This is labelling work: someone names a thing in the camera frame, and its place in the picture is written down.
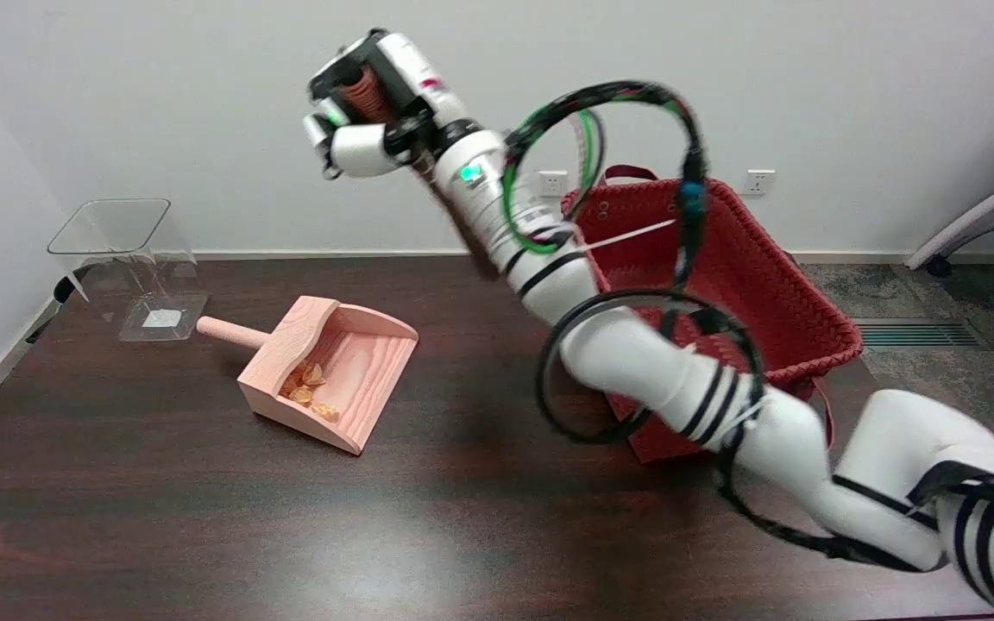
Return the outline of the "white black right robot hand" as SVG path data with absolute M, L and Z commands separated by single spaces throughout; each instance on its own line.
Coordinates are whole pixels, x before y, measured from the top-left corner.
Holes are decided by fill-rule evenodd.
M 431 161 L 480 131 L 465 103 L 405 35 L 372 28 L 307 85 L 303 127 L 328 180 L 369 178 Z

